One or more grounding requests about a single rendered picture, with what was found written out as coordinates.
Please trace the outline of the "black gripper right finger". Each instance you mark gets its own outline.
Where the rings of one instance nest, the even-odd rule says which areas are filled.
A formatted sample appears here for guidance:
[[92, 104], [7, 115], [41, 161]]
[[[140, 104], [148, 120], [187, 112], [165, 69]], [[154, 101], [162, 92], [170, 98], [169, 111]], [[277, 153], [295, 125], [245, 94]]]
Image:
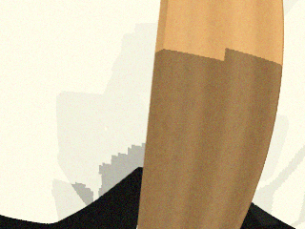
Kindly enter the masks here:
[[270, 215], [266, 210], [251, 202], [247, 217], [244, 218], [240, 229], [294, 229], [293, 226], [285, 224], [282, 220]]

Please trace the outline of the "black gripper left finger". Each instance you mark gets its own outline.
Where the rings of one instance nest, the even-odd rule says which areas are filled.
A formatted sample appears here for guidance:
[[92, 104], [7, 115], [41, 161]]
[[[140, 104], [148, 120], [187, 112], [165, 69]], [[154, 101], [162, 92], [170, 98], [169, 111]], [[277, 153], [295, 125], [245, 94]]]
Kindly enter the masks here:
[[34, 222], [0, 215], [0, 229], [136, 229], [144, 167], [137, 167], [91, 205], [67, 218]]

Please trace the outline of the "light brown wooden board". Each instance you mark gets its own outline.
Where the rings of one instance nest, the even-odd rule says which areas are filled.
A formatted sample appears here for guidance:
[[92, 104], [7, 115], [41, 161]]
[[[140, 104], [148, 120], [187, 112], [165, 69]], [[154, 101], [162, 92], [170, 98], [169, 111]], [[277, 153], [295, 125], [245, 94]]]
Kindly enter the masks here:
[[240, 229], [272, 140], [283, 0], [161, 0], [137, 229]]

